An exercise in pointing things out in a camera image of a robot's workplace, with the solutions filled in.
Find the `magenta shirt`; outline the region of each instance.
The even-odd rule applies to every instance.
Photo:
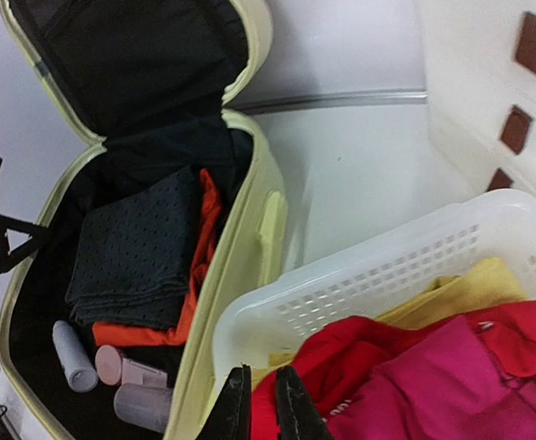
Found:
[[[335,440],[536,439],[536,385],[501,372],[458,317],[375,367],[327,426]]]

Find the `white plastic basket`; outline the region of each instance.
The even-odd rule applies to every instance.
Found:
[[[378,316],[486,257],[504,259],[536,299],[535,198],[501,190],[450,204],[240,297],[214,331],[217,390],[233,367],[265,368],[270,353],[295,353],[325,325]]]

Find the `folded clothes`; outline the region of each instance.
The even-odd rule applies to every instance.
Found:
[[[184,167],[90,212],[66,293],[72,317],[81,325],[176,325],[189,289],[200,206],[200,182]]]
[[[418,330],[449,316],[526,301],[520,283],[501,258],[485,258],[463,276],[436,279],[423,293],[383,313],[376,321],[407,330]],[[282,357],[281,362],[271,359]],[[270,354],[267,368],[254,369],[254,385],[269,373],[289,365],[290,353]]]
[[[179,346],[186,342],[196,312],[198,294],[213,259],[217,241],[216,226],[223,211],[221,195],[209,172],[202,170],[200,179],[203,190],[200,238],[191,264],[190,289],[184,299],[176,328],[160,332],[146,327],[97,322],[93,325],[97,346]]]
[[[502,304],[464,317],[503,371],[536,379],[536,301]],[[411,331],[351,316],[311,336],[291,365],[321,416],[327,417],[369,379],[374,366],[420,343],[451,319]],[[277,438],[274,386],[275,374],[271,373],[253,393],[254,440]]]
[[[536,384],[500,371],[460,316],[372,368],[327,427],[336,440],[536,439]]]

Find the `dark gray polka dot fabric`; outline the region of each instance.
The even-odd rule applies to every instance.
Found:
[[[180,319],[202,203],[190,167],[90,212],[66,293],[72,318],[167,330]]]

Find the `suitcase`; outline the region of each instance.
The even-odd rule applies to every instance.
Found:
[[[268,7],[263,0],[148,0],[139,7],[126,0],[2,0],[0,10],[46,91],[87,144],[39,216],[38,223],[52,231],[50,241],[16,267],[0,314],[2,368],[55,438],[161,437],[116,420],[112,389],[68,389],[50,346],[49,322],[68,317],[53,303],[62,301],[62,280],[70,277],[64,257],[73,253],[65,240],[74,243],[78,222],[90,209],[81,210],[80,220],[71,215],[72,207],[85,204],[82,191],[115,197],[117,188],[101,182],[105,172],[118,172],[110,170],[111,158],[148,130],[172,140],[168,132],[184,120],[190,121],[186,135],[209,137],[209,130],[226,127],[234,151],[244,145],[253,150],[202,286],[174,387],[165,438],[193,439],[215,399],[216,321],[230,302],[280,273],[287,215],[281,174],[258,125],[224,108],[268,55]],[[148,167],[155,171],[159,164],[152,159]]]

